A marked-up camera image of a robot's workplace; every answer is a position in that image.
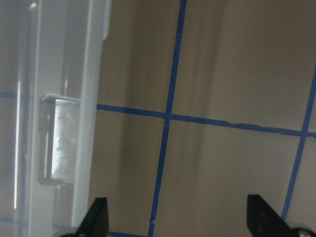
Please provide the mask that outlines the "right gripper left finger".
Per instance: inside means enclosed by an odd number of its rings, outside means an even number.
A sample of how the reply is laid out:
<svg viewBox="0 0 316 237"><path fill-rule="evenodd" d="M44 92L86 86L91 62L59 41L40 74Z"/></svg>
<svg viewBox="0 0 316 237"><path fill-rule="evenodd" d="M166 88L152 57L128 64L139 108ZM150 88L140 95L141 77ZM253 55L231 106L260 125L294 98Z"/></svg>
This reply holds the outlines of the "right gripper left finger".
<svg viewBox="0 0 316 237"><path fill-rule="evenodd" d="M109 230L108 203L106 197L94 200L75 237L106 237Z"/></svg>

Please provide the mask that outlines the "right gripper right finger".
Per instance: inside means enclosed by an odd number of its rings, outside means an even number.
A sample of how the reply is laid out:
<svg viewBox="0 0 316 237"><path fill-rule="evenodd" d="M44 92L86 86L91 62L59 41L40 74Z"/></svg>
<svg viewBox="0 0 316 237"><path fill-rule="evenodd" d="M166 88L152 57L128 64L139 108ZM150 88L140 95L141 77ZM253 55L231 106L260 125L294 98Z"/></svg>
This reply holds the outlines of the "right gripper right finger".
<svg viewBox="0 0 316 237"><path fill-rule="evenodd" d="M290 227L260 195L247 196L247 227L253 237L293 237Z"/></svg>

